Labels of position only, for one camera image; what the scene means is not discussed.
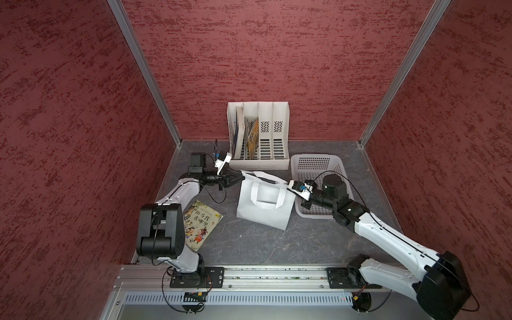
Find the white insulated delivery bag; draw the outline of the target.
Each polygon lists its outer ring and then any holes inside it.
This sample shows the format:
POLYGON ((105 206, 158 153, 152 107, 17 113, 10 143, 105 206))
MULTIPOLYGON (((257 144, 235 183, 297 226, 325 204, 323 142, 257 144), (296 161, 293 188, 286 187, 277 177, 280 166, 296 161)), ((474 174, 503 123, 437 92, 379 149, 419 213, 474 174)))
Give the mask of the white insulated delivery bag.
POLYGON ((280 177, 262 171, 243 171, 237 217, 285 231, 296 195, 280 177))

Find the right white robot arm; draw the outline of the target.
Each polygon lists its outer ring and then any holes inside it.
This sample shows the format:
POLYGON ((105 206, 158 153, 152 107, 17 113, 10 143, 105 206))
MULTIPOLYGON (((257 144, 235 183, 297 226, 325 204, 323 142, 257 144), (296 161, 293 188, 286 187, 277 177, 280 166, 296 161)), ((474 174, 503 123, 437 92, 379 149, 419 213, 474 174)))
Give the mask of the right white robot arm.
POLYGON ((473 296, 463 264, 455 254, 429 249, 390 227, 364 204, 348 196, 344 176, 331 173, 321 187, 309 179, 290 181, 301 206, 330 210, 334 220, 376 244, 402 265, 382 264, 368 256, 353 260, 357 276, 416 301, 432 319, 454 319, 473 296))

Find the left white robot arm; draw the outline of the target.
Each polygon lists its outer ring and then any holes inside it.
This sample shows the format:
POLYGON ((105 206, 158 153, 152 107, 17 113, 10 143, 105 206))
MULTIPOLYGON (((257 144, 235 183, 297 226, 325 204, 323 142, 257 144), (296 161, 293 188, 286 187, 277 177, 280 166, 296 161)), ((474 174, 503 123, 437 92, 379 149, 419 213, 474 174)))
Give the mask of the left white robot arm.
POLYGON ((156 203, 145 204, 139 212, 136 253, 154 266, 168 263, 183 275, 203 275, 204 260, 185 245, 183 210, 206 186, 225 190, 243 181, 240 171, 231 169, 232 154, 219 152, 213 158, 214 170, 207 169, 207 154, 193 153, 188 171, 177 185, 156 203))

